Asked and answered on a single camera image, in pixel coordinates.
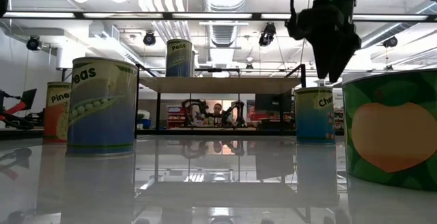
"reflective tabletop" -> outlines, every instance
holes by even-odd
[[[2,224],[437,220],[437,193],[348,177],[341,137],[301,145],[293,137],[148,136],[135,154],[101,158],[33,142],[0,145]]]

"laboratory room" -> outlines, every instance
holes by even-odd
[[[434,224],[437,0],[0,0],[0,224]]]

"black robotic arm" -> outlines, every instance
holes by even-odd
[[[285,22],[290,37],[303,38],[313,46],[318,77],[330,82],[341,76],[350,58],[361,47],[352,22],[355,0],[314,0],[313,7],[296,13],[290,0],[291,17]]]

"pineapple can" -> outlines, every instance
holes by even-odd
[[[71,84],[47,83],[46,109],[44,112],[44,144],[66,143]]]

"computer screen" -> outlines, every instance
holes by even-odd
[[[30,89],[27,91],[24,91],[21,95],[21,102],[24,102],[26,104],[26,108],[24,108],[22,111],[30,110],[32,108],[33,99],[35,99],[36,89]]]
[[[279,94],[255,94],[256,111],[279,111]],[[292,111],[292,92],[283,94],[282,99],[283,112]]]

